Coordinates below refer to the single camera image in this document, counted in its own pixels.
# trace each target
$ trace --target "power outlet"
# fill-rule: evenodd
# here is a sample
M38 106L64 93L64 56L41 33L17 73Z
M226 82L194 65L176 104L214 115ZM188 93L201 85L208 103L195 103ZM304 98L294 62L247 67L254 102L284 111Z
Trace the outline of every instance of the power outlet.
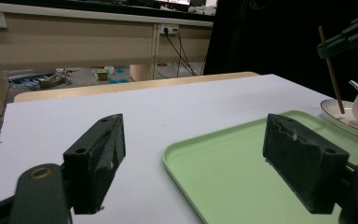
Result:
M176 32L174 30L179 30L179 25L162 23L160 25L159 33L165 35L165 30L168 30L169 35L176 35Z

